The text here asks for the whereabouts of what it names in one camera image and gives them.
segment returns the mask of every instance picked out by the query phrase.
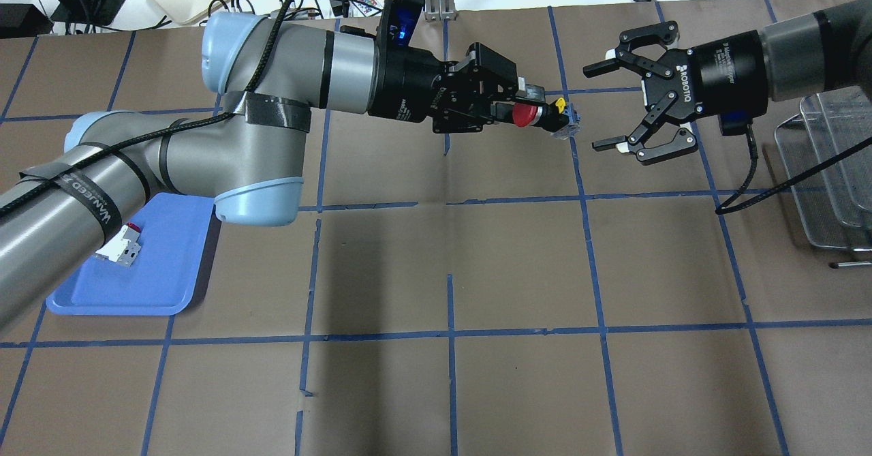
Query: red button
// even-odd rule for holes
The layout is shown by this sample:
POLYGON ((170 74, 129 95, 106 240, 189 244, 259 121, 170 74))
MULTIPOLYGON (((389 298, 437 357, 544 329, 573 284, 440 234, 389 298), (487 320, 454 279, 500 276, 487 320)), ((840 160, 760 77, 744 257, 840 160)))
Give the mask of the red button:
POLYGON ((539 107, 526 103, 515 103, 512 108, 512 121, 518 127, 527 127, 539 112, 539 107))

